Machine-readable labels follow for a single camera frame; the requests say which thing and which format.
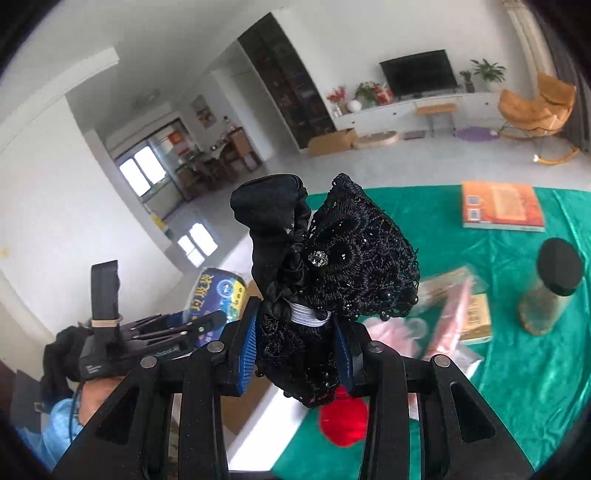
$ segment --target cardboard box on floor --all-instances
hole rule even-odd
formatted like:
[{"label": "cardboard box on floor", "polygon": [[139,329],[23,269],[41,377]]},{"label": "cardboard box on floor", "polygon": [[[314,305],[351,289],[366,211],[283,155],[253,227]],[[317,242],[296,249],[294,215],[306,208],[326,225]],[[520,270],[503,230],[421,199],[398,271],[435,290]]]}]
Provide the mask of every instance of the cardboard box on floor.
[{"label": "cardboard box on floor", "polygon": [[351,150],[353,140],[357,138],[354,128],[339,130],[331,134],[314,137],[308,143],[308,153],[313,157],[329,153]]},{"label": "cardboard box on floor", "polygon": [[[248,300],[250,297],[262,298],[254,281],[251,281],[246,287],[246,299]],[[240,313],[241,318],[245,307],[246,302],[244,302]],[[266,377],[258,378],[253,374],[251,383],[243,396],[239,398],[221,397],[222,424],[233,434],[238,435],[270,386],[271,382]]]}]

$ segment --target orange book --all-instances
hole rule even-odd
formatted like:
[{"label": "orange book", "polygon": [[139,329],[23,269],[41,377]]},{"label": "orange book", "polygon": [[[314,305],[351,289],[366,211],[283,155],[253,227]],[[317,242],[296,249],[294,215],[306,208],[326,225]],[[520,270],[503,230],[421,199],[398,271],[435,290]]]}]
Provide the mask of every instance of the orange book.
[{"label": "orange book", "polygon": [[529,185],[464,181],[462,217],[466,228],[545,230],[538,197]]}]

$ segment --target red flowers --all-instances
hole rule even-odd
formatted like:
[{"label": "red flowers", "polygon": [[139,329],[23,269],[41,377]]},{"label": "red flowers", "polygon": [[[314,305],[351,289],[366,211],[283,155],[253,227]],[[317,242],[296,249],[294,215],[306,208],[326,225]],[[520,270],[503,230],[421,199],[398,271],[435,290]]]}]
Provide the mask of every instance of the red flowers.
[{"label": "red flowers", "polygon": [[341,103],[345,99],[345,95],[347,93],[347,89],[342,85],[338,88],[335,88],[330,95],[326,96],[326,99],[330,103]]}]

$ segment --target tv stand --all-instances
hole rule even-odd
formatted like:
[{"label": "tv stand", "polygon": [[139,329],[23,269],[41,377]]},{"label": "tv stand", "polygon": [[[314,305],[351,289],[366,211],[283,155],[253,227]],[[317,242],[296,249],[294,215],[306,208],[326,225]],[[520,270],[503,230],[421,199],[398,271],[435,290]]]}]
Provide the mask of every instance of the tv stand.
[{"label": "tv stand", "polygon": [[[479,92],[423,96],[367,108],[357,113],[348,113],[333,118],[333,122],[337,130],[354,128],[358,135],[371,135],[388,130],[397,132],[428,130],[430,126],[427,118],[417,115],[417,109],[441,103],[455,103],[457,111],[453,113],[453,120],[458,129],[468,126],[500,128],[504,120],[498,109],[499,95],[499,93]],[[437,116],[434,120],[434,129],[452,128],[452,123],[446,115]]]}]

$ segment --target ceiling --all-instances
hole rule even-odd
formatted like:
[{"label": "ceiling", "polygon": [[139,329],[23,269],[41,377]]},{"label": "ceiling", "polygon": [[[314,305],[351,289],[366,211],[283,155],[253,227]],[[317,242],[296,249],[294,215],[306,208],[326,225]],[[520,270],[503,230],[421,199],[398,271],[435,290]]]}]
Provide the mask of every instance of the ceiling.
[{"label": "ceiling", "polygon": [[[66,68],[108,47],[119,64],[69,92],[83,131],[102,138],[166,101],[178,104],[250,25],[294,0],[63,0],[0,79],[0,122]],[[143,110],[139,96],[159,89]]]}]

